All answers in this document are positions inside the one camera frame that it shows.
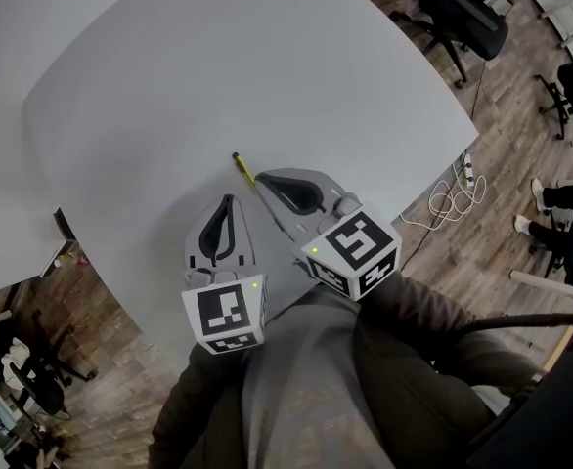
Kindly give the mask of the person's right forearm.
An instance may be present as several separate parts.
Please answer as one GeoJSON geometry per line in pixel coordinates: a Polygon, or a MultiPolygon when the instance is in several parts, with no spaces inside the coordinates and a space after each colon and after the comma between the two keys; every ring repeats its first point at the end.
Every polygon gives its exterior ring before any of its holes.
{"type": "Polygon", "coordinates": [[[366,295],[353,333],[356,374],[380,443],[396,469],[459,469],[495,420],[475,392],[509,399],[544,371],[488,332],[461,334],[474,315],[395,273],[366,295]]]}

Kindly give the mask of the yellow black pen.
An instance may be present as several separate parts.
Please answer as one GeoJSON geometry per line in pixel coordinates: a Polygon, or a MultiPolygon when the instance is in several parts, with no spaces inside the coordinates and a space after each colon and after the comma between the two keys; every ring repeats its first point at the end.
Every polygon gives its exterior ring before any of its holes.
{"type": "Polygon", "coordinates": [[[242,173],[242,175],[245,178],[245,180],[247,181],[247,183],[254,190],[255,189],[255,178],[251,174],[251,172],[249,171],[249,169],[248,169],[246,163],[244,162],[244,160],[242,159],[241,155],[235,151],[232,153],[232,158],[233,158],[238,170],[242,173]]]}

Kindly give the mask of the person's grey shirt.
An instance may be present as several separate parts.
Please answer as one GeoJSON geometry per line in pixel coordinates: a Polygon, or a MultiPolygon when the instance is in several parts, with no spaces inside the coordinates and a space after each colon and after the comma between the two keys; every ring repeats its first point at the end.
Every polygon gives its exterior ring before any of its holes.
{"type": "Polygon", "coordinates": [[[246,469],[395,469],[353,363],[358,312],[318,286],[270,320],[242,386],[246,469]]]}

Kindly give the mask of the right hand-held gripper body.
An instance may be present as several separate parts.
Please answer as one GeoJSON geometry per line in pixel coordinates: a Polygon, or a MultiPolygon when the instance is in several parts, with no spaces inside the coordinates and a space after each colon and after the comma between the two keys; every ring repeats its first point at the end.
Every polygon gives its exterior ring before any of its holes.
{"type": "Polygon", "coordinates": [[[309,276],[353,301],[397,270],[402,238],[369,204],[347,193],[315,229],[293,247],[309,276]]]}

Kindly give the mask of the white cloth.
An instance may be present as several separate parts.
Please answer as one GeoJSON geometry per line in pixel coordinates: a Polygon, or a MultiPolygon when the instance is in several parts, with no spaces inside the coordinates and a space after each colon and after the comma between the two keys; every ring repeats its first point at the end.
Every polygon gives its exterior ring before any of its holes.
{"type": "Polygon", "coordinates": [[[21,369],[29,357],[29,348],[19,338],[14,337],[8,352],[1,358],[4,382],[11,389],[16,391],[23,389],[23,384],[13,372],[11,366],[13,365],[17,369],[21,369]]]}

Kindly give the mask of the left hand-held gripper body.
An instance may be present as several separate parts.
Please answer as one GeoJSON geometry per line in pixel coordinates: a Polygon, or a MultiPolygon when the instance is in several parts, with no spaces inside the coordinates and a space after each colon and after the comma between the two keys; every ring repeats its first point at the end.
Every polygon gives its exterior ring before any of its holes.
{"type": "Polygon", "coordinates": [[[267,278],[208,268],[186,272],[181,293],[197,342],[212,355],[260,346],[265,341],[267,278]]]}

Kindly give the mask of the person's left forearm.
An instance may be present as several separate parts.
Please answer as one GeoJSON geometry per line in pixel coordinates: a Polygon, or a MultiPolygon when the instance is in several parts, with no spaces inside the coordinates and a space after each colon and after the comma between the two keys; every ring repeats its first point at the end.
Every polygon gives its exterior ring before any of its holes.
{"type": "Polygon", "coordinates": [[[247,469],[242,383],[250,355],[195,345],[153,428],[149,469],[247,469]]]}

